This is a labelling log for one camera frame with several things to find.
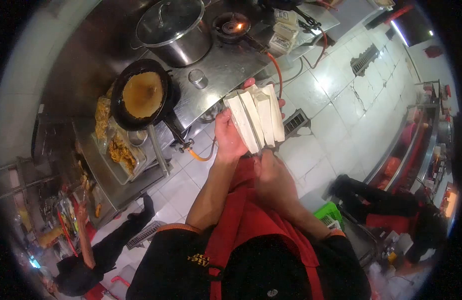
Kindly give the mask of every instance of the floor drain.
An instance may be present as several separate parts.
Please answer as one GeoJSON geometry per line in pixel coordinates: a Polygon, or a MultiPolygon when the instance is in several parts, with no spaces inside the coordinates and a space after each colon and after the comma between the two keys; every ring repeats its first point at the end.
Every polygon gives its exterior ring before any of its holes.
{"type": "Polygon", "coordinates": [[[303,110],[300,108],[294,112],[284,123],[284,137],[287,139],[289,136],[294,135],[298,129],[303,127],[309,119],[306,117],[303,110]]]}
{"type": "Polygon", "coordinates": [[[379,51],[375,44],[372,44],[366,51],[361,54],[357,59],[351,60],[351,68],[356,76],[362,75],[366,67],[376,57],[378,57],[379,51]]]}
{"type": "Polygon", "coordinates": [[[153,223],[149,224],[144,228],[140,233],[136,234],[127,244],[128,250],[131,250],[134,247],[139,246],[144,241],[150,239],[155,233],[156,230],[161,227],[162,225],[166,225],[166,223],[161,221],[154,221],[153,223]]]}

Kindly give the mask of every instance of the gas burner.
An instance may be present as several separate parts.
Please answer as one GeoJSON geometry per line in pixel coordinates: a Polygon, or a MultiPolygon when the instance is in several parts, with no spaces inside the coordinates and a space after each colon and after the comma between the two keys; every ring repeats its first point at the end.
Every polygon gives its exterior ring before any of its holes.
{"type": "Polygon", "coordinates": [[[237,43],[251,28],[251,22],[241,13],[228,12],[213,20],[213,30],[225,43],[237,43]]]}

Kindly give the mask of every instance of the knife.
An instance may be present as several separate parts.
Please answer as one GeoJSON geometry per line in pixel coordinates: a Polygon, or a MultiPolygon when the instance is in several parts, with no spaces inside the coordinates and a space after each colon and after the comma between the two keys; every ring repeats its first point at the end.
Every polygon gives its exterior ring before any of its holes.
{"type": "Polygon", "coordinates": [[[251,125],[251,130],[253,132],[253,135],[255,137],[255,140],[256,140],[256,143],[258,144],[258,153],[256,154],[253,154],[253,155],[257,155],[259,157],[261,157],[261,149],[263,149],[263,145],[261,145],[261,142],[259,141],[259,138],[258,138],[258,132],[256,131],[256,128],[253,124],[253,121],[251,120],[251,116],[249,115],[249,112],[248,112],[248,109],[246,108],[246,105],[245,105],[245,102],[243,101],[243,98],[241,98],[241,95],[239,93],[238,94],[238,97],[239,97],[239,100],[241,101],[241,105],[243,106],[243,109],[245,110],[245,113],[246,113],[246,117],[248,118],[248,121],[249,121],[249,125],[251,125]]]}

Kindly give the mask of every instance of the kitchen worker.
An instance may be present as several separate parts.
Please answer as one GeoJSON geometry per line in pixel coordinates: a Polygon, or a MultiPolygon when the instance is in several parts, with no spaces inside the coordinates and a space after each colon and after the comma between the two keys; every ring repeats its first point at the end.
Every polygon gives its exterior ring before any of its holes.
{"type": "Polygon", "coordinates": [[[344,209],[358,223],[410,234],[413,245],[406,252],[406,261],[397,274],[416,273],[439,258],[446,242],[447,225],[433,204],[418,200],[417,195],[408,192],[391,194],[347,175],[336,178],[330,194],[343,201],[344,209]],[[369,204],[361,202],[358,196],[369,204]]]}
{"type": "Polygon", "coordinates": [[[155,215],[153,201],[147,194],[143,196],[143,202],[144,210],[141,213],[129,214],[126,222],[93,247],[85,229],[86,201],[81,202],[77,222],[82,252],[77,257],[70,256],[58,262],[57,277],[41,277],[48,292],[54,294],[59,291],[71,297],[83,296],[104,278],[105,273],[114,269],[123,247],[155,215]]]}
{"type": "Polygon", "coordinates": [[[186,223],[158,229],[126,299],[369,299],[350,242],[300,204],[283,162],[270,150],[240,158],[248,149],[229,109],[215,135],[186,223]]]}

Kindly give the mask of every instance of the ceiling light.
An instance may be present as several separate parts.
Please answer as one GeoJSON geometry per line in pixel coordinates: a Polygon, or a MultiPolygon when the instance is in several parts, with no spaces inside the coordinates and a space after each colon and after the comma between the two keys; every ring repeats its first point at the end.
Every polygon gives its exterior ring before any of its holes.
{"type": "Polygon", "coordinates": [[[403,34],[401,34],[400,29],[396,26],[396,24],[395,24],[394,21],[391,21],[391,25],[393,25],[393,28],[398,32],[398,35],[399,35],[399,36],[401,37],[401,39],[403,40],[403,43],[408,47],[408,43],[407,43],[406,40],[404,39],[403,34]]]}

